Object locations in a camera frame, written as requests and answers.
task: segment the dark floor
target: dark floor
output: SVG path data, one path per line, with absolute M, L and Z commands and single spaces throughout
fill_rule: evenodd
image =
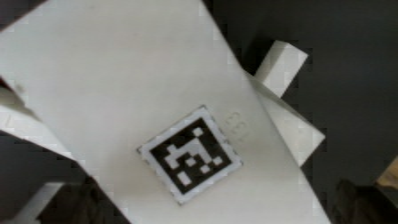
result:
M 304 172 L 330 211 L 338 180 L 346 178 L 355 184 L 369 185 L 398 154 L 398 2 L 204 1 L 250 73 L 275 39 L 309 53 L 282 98 L 327 134 L 327 142 L 304 165 Z M 2 25 L 37 2 L 0 1 Z M 3 154 L 11 153 L 7 147 L 16 144 L 9 137 L 2 139 Z M 41 154 L 25 146 L 12 155 L 0 156 L 0 178 L 9 178 L 11 170 L 18 173 L 12 181 L 0 179 L 2 192 L 12 190 L 14 194 L 18 191 L 23 194 L 21 186 L 34 189 L 30 186 L 37 186 L 46 178 L 82 176 L 82 172 L 69 168 L 71 163 Z

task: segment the white panel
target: white panel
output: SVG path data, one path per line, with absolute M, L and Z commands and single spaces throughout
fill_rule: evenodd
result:
M 258 68 L 256 78 L 279 97 L 288 89 L 306 59 L 307 54 L 295 46 L 275 41 Z
M 73 160 L 71 152 L 53 133 L 27 110 L 14 93 L 3 88 L 0 88 L 0 130 Z
M 329 223 L 202 8 L 50 0 L 0 34 L 0 74 L 131 223 Z M 243 166 L 179 206 L 137 148 L 201 105 Z

